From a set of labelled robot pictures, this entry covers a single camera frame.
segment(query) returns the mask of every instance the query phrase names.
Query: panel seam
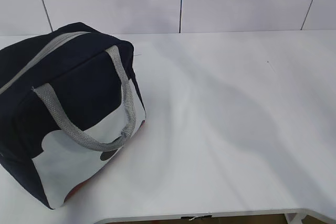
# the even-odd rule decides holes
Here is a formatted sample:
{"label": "panel seam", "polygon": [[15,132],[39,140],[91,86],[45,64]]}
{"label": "panel seam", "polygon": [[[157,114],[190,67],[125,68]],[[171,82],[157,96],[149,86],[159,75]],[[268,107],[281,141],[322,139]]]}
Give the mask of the panel seam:
{"label": "panel seam", "polygon": [[182,2],[183,2],[183,0],[180,0],[180,23],[179,23],[179,31],[178,31],[178,33],[180,34],[181,33],[181,21],[182,21]]}
{"label": "panel seam", "polygon": [[309,11],[310,11],[310,8],[311,8],[311,5],[313,4],[313,1],[314,1],[314,0],[311,0],[311,2],[310,2],[310,5],[309,5],[309,7],[308,7],[308,10],[307,10],[307,13],[306,13],[305,19],[303,20],[303,23],[302,23],[302,26],[301,26],[301,29],[300,29],[300,30],[303,30],[303,27],[305,26],[304,24],[306,23],[306,20],[307,20],[307,17],[308,17],[308,14],[309,14]]}
{"label": "panel seam", "polygon": [[42,0],[42,4],[43,4],[44,11],[45,11],[45,13],[46,13],[46,15],[47,15],[47,19],[48,19],[48,23],[49,23],[50,30],[51,30],[51,31],[54,31],[54,30],[52,29],[53,27],[52,27],[52,25],[51,25],[50,17],[49,17],[48,10],[47,10],[47,7],[46,7],[46,4],[45,4],[44,0]]}

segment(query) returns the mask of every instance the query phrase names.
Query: bag strap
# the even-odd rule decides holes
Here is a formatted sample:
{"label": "bag strap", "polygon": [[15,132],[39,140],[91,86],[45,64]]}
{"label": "bag strap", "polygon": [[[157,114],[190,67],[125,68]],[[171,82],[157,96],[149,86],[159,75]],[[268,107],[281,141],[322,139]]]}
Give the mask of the bag strap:
{"label": "bag strap", "polygon": [[61,130],[63,130],[77,144],[98,152],[114,151],[122,147],[124,143],[132,136],[136,122],[132,89],[127,74],[121,63],[118,47],[110,47],[106,50],[106,52],[110,55],[115,70],[121,80],[123,90],[123,105],[128,119],[128,123],[121,131],[121,136],[114,141],[110,143],[100,143],[75,126],[67,117],[54,89],[49,83],[45,83],[44,85],[33,89],[33,91],[47,107],[52,118],[55,120],[56,124],[58,127],[60,127]]}

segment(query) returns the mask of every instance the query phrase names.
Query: white patch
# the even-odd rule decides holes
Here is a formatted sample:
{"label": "white patch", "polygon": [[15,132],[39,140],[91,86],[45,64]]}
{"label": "white patch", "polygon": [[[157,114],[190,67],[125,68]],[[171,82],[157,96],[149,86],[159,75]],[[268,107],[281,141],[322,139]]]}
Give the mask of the white patch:
{"label": "white patch", "polygon": [[[130,85],[137,120],[134,134],[145,119],[145,111],[132,80],[130,80]],[[98,142],[109,143],[120,136],[126,124],[127,116],[123,102],[121,102],[116,110],[84,132]],[[33,162],[51,208],[60,207],[67,194],[75,186],[92,177],[110,160],[100,160],[102,152],[80,146],[62,130],[49,132],[42,140],[42,149],[44,151],[33,158]]]}

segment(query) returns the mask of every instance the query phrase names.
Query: black object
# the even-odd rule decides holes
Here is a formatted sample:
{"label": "black object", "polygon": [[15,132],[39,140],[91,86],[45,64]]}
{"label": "black object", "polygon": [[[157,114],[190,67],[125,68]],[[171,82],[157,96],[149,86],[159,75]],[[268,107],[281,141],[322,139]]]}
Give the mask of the black object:
{"label": "black object", "polygon": [[[76,32],[87,33],[63,43],[3,89],[47,44]],[[44,137],[60,128],[32,87],[50,83],[71,122],[82,131],[93,127],[122,102],[121,82],[105,51],[112,46],[117,46],[125,73],[134,84],[133,97],[138,95],[142,104],[132,68],[133,45],[83,23],[70,24],[0,50],[0,163],[49,208],[50,201],[33,159],[44,152]],[[97,162],[113,154],[98,153]]]}

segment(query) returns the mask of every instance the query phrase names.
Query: table leg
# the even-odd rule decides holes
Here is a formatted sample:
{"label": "table leg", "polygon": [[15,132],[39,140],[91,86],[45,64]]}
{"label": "table leg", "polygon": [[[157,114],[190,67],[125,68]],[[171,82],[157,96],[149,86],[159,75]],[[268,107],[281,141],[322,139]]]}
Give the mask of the table leg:
{"label": "table leg", "polygon": [[306,217],[305,214],[285,214],[288,224],[302,224],[302,220]]}

